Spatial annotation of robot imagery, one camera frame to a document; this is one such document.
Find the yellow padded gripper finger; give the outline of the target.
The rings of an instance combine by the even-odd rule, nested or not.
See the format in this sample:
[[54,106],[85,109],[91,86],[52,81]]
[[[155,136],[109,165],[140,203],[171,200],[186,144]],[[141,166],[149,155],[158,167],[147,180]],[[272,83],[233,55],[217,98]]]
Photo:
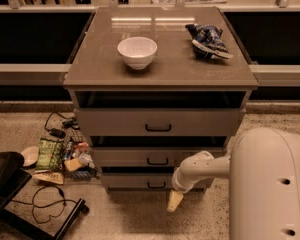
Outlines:
[[172,190],[169,194],[167,211],[174,212],[178,208],[182,200],[183,200],[183,194],[179,191]]

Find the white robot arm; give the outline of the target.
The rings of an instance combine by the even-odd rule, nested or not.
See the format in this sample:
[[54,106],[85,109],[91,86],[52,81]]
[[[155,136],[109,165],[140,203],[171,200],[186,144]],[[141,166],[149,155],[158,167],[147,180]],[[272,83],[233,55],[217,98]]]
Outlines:
[[300,135],[254,128],[229,156],[207,151],[182,161],[172,177],[173,212],[196,183],[229,180],[229,240],[300,240]]

